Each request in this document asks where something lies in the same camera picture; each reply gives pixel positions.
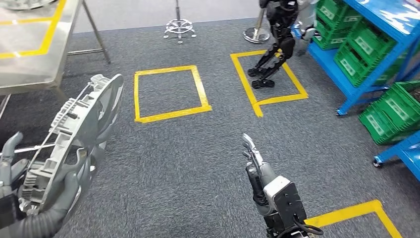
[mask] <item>caster wheel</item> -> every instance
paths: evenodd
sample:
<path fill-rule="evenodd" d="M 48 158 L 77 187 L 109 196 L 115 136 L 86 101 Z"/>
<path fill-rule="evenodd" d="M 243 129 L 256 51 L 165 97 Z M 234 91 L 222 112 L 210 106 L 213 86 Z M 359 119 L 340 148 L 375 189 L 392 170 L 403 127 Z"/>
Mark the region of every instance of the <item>caster wheel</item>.
<path fill-rule="evenodd" d="M 375 168 L 382 168 L 383 163 L 378 163 L 378 161 L 373 160 L 373 166 L 375 166 Z"/>

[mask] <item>stand base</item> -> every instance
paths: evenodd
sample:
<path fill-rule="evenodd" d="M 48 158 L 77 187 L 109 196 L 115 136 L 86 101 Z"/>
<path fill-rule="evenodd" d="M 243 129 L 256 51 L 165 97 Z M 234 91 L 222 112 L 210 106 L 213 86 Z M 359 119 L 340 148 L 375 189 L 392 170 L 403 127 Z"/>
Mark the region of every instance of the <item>stand base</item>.
<path fill-rule="evenodd" d="M 260 44 L 267 41 L 269 38 L 270 33 L 263 28 L 257 30 L 256 28 L 251 27 L 244 31 L 244 39 L 251 43 Z"/>
<path fill-rule="evenodd" d="M 182 44 L 182 34 L 191 32 L 191 37 L 197 37 L 196 31 L 193 29 L 193 23 L 186 19 L 174 19 L 166 25 L 166 30 L 164 33 L 164 38 L 168 38 L 168 33 L 173 33 L 178 35 L 178 44 Z"/>

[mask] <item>metal table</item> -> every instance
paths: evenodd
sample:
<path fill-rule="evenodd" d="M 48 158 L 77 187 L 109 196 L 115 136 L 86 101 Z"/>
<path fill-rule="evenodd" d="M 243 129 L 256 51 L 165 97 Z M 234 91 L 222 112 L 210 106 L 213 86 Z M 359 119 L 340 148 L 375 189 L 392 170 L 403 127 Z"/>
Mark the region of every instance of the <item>metal table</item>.
<path fill-rule="evenodd" d="M 8 95 L 3 104 L 10 94 L 44 89 L 54 91 L 62 101 L 67 100 L 60 83 L 69 36 L 81 5 L 101 48 L 69 52 L 68 55 L 103 52 L 110 62 L 84 0 L 58 0 L 48 6 L 23 11 L 0 8 L 0 95 Z"/>

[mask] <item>robotic arm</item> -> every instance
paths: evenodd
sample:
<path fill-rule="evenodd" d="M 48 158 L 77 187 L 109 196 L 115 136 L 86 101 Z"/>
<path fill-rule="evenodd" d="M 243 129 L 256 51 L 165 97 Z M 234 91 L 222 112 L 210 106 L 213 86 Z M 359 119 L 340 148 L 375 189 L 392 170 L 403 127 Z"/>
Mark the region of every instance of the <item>robotic arm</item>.
<path fill-rule="evenodd" d="M 252 82 L 253 88 L 274 87 L 274 81 L 268 78 L 274 75 L 280 67 L 293 55 L 295 39 L 291 33 L 293 24 L 299 19 L 298 55 L 303 55 L 308 43 L 316 35 L 314 28 L 316 3 L 319 0 L 260 0 L 260 7 L 267 8 L 267 19 L 275 43 L 267 50 L 258 63 L 248 70 L 250 77 L 259 76 Z M 276 58 L 272 66 L 263 68 L 272 58 Z"/>
<path fill-rule="evenodd" d="M 323 235 L 320 228 L 306 225 L 307 218 L 296 186 L 285 177 L 277 176 L 265 162 L 252 139 L 243 134 L 248 158 L 246 172 L 253 189 L 253 200 L 264 216 L 268 238 L 308 238 L 309 234 Z"/>

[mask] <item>yellow tape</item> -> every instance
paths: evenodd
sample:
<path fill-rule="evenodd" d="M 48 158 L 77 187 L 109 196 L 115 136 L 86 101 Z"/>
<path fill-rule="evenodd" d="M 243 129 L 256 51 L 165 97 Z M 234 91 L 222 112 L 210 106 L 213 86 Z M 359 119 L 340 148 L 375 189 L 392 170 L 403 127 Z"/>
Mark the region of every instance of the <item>yellow tape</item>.
<path fill-rule="evenodd" d="M 8 53 L 0 53 L 0 59 L 7 59 L 7 58 L 18 58 L 18 57 L 25 57 L 25 56 L 39 56 L 48 53 L 48 49 L 51 45 L 51 41 L 53 40 L 55 29 L 57 28 L 57 24 L 60 21 L 62 12 L 64 10 L 66 4 L 66 0 L 60 0 L 57 4 L 57 8 L 55 13 L 52 17 L 42 17 L 42 18 L 32 18 L 32 19 L 22 19 L 16 21 L 4 21 L 0 22 L 0 25 L 10 25 L 10 24 L 22 24 L 22 23 L 34 23 L 34 22 L 43 22 L 43 21 L 51 21 L 50 26 L 48 27 L 44 38 L 41 42 L 39 49 L 37 50 L 30 50 L 30 51 L 21 51 L 21 52 L 8 52 Z"/>
<path fill-rule="evenodd" d="M 53 17 L 40 17 L 40 18 L 28 18 L 28 19 L 19 19 L 11 21 L 0 21 L 0 25 L 16 25 L 16 24 L 25 24 L 25 23 L 35 23 L 43 21 L 52 21 Z"/>
<path fill-rule="evenodd" d="M 293 94 L 293 95 L 287 95 L 287 96 L 273 97 L 273 98 L 264 99 L 262 101 L 257 101 L 257 99 L 254 95 L 254 92 L 252 91 L 252 88 L 248 83 L 248 79 L 245 75 L 245 72 L 244 72 L 242 66 L 241 66 L 241 63 L 239 62 L 239 57 L 262 55 L 265 52 L 266 52 L 265 50 L 262 50 L 262 51 L 235 53 L 235 54 L 230 55 L 230 57 L 232 58 L 233 65 L 235 66 L 236 71 L 238 72 L 239 79 L 242 82 L 242 86 L 244 87 L 245 92 L 248 96 L 248 99 L 250 100 L 251 106 L 254 109 L 255 115 L 257 115 L 258 117 L 264 116 L 264 114 L 261 110 L 261 107 L 260 107 L 261 105 L 287 102 L 287 101 L 294 101 L 294 100 L 300 100 L 300 99 L 308 98 L 307 92 L 302 87 L 299 80 L 296 78 L 295 74 L 292 72 L 292 70 L 287 65 L 287 63 L 284 63 L 283 68 L 286 71 L 287 75 L 292 80 L 293 84 L 298 89 L 299 93 L 298 94 Z"/>
<path fill-rule="evenodd" d="M 255 98 L 255 95 L 254 95 L 254 93 L 252 91 L 252 88 L 250 87 L 250 85 L 248 83 L 247 77 L 246 77 L 246 75 L 244 73 L 244 70 L 243 70 L 243 68 L 241 66 L 241 63 L 239 63 L 240 54 L 243 54 L 243 53 L 231 54 L 230 57 L 232 58 L 233 65 L 235 66 L 236 71 L 238 72 L 239 79 L 242 82 L 242 86 L 245 89 L 245 93 L 247 94 L 248 99 L 250 100 L 251 106 L 254 109 L 255 115 L 257 115 L 258 117 L 262 117 L 263 116 L 263 112 L 261 111 L 261 108 L 258 105 L 258 101 Z"/>
<path fill-rule="evenodd" d="M 385 214 L 385 211 L 383 210 L 382 204 L 379 200 L 373 200 L 370 202 L 333 211 L 317 217 L 312 217 L 307 219 L 305 223 L 316 227 L 324 227 L 374 212 L 378 215 L 379 219 L 393 238 L 402 238 L 401 234 L 395 228 L 394 224 Z"/>
<path fill-rule="evenodd" d="M 140 102 L 139 102 L 139 76 L 141 75 L 150 75 L 150 74 L 157 74 L 157 73 L 169 73 L 169 72 L 177 72 L 177 71 L 185 71 L 190 70 L 193 75 L 194 83 L 197 88 L 197 92 L 200 98 L 201 107 L 184 109 L 169 113 L 162 113 L 158 115 L 148 116 L 148 117 L 140 117 Z M 152 70 L 144 70 L 138 71 L 134 74 L 134 113 L 136 122 L 141 123 L 148 123 L 158 120 L 164 119 L 171 119 L 182 117 L 186 115 L 196 114 L 196 113 L 203 113 L 211 111 L 211 106 L 207 100 L 206 92 L 204 91 L 203 83 L 201 82 L 200 74 L 198 72 L 197 66 L 195 65 L 188 65 L 188 66 L 179 66 L 179 67 L 172 67 L 172 68 L 159 68 L 159 69 L 152 69 Z"/>

